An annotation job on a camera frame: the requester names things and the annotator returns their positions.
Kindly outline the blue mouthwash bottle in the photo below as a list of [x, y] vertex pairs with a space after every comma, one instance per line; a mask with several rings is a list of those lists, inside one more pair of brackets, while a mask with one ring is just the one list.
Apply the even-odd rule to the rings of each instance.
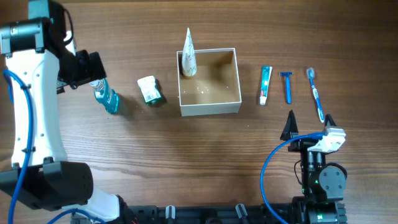
[[98, 103], [102, 104], [109, 114], [117, 114], [119, 110], [119, 95], [110, 87], [107, 79], [99, 79], [90, 82], [94, 96]]

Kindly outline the blue white toothbrush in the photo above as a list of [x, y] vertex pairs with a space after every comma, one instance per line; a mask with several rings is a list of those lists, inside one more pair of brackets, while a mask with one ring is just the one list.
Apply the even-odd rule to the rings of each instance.
[[325, 122], [325, 115], [324, 115], [324, 112], [323, 112], [323, 108], [321, 106], [318, 90], [316, 89], [314, 81], [313, 81], [313, 79], [315, 78], [315, 70], [312, 67], [307, 68], [306, 74], [307, 74], [307, 78], [310, 81], [313, 97], [314, 97], [315, 103], [317, 105], [317, 111], [318, 111], [319, 120], [320, 120], [321, 123], [324, 123]]

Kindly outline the blue disposable razor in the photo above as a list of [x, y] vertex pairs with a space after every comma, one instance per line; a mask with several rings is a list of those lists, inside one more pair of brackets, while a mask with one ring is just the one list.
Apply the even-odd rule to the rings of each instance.
[[285, 95], [286, 95], [286, 102], [291, 104], [292, 97], [291, 97], [291, 87], [290, 87], [290, 77], [293, 75], [292, 72], [280, 72], [279, 76], [285, 78]]

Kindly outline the green white toothpaste tube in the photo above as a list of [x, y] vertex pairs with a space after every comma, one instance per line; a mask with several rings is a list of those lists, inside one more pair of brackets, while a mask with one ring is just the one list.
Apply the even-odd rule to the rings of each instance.
[[264, 106], [267, 101], [271, 73], [272, 73], [272, 67], [270, 66], [262, 67], [261, 92], [259, 97], [259, 104], [262, 106]]

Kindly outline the green white soap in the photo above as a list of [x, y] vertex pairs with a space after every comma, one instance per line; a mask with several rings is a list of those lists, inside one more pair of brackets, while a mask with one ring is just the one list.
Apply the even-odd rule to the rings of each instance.
[[162, 100], [162, 95], [157, 89], [156, 79], [154, 76], [138, 79], [137, 84], [141, 89], [141, 93], [147, 105], [153, 105]]

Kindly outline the white floral lotion tube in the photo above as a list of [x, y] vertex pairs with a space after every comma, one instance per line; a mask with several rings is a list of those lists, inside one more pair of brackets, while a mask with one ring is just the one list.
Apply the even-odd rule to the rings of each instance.
[[187, 34], [182, 52], [182, 72], [185, 77], [193, 78], [197, 73], [197, 61], [190, 29]]

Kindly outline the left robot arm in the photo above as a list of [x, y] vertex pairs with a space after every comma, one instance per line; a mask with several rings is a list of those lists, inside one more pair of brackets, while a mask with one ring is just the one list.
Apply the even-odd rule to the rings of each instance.
[[106, 78], [97, 52], [77, 51], [70, 13], [58, 2], [29, 1], [28, 19], [1, 27], [3, 76], [14, 105], [12, 167], [1, 173], [1, 190], [11, 197], [7, 220], [16, 204], [79, 214], [92, 223], [133, 223], [134, 213], [118, 195], [93, 183], [90, 167], [71, 162], [64, 149], [57, 96]]

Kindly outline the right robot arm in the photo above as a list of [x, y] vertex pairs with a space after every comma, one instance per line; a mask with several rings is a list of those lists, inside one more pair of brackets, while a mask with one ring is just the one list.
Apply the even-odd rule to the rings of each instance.
[[293, 111], [289, 111], [280, 139], [292, 140], [289, 152], [300, 154], [301, 197], [294, 197], [289, 205], [289, 223], [346, 223], [343, 200], [347, 170], [335, 163], [327, 162], [326, 155], [337, 152], [346, 140], [343, 128], [338, 127], [331, 115], [326, 115], [326, 124], [320, 137], [299, 136]]

